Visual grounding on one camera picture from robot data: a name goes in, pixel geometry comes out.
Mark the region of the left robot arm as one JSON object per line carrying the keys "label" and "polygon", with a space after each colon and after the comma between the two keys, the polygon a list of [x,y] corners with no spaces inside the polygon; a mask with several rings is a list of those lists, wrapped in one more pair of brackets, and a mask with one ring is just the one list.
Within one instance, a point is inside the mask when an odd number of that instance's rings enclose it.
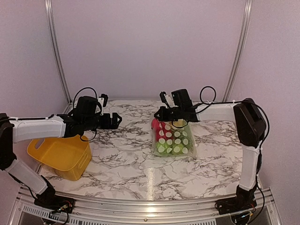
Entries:
{"label": "left robot arm", "polygon": [[43,176],[38,175],[13,152],[15,143],[40,138],[70,138],[82,136],[85,131],[117,129],[122,117],[116,112],[103,113],[107,97],[79,97],[68,114],[52,114],[41,118],[8,117],[0,115],[0,169],[28,186],[48,208],[59,205],[55,189]]}

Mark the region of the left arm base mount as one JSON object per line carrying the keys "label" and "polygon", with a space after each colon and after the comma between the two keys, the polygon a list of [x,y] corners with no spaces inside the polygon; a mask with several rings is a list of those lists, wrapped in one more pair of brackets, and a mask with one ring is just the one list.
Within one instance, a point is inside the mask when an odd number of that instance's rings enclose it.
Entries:
{"label": "left arm base mount", "polygon": [[72,213],[75,200],[73,198],[64,197],[60,195],[54,195],[52,198],[45,200],[41,197],[37,197],[34,200],[34,204],[52,210],[52,214],[65,212]]}

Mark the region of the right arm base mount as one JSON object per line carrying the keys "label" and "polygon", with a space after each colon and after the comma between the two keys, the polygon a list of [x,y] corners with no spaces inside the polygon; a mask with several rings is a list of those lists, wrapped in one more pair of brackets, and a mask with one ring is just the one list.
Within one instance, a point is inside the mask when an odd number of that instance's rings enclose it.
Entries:
{"label": "right arm base mount", "polygon": [[245,200],[242,197],[230,197],[219,199],[215,202],[215,208],[219,215],[235,213],[243,210],[254,209],[257,206],[255,198]]}

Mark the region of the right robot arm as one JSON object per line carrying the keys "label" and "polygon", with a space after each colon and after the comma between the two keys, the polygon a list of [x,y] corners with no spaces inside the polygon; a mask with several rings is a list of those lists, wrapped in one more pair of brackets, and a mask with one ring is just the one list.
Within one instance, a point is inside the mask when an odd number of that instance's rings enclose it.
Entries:
{"label": "right robot arm", "polygon": [[269,134],[270,124],[263,109],[253,99],[242,101],[215,102],[201,100],[193,104],[188,91],[180,89],[167,95],[159,94],[165,105],[154,114],[163,122],[230,121],[235,124],[242,146],[242,172],[232,206],[244,209],[254,198],[258,188],[257,175],[262,164],[262,144]]}

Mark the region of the clear polka dot zip bag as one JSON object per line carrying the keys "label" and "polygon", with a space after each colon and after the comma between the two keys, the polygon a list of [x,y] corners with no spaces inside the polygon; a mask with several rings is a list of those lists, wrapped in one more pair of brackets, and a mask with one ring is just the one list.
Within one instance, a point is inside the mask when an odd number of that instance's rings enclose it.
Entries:
{"label": "clear polka dot zip bag", "polygon": [[158,157],[193,157],[195,158],[196,143],[188,122],[151,121],[152,154]]}

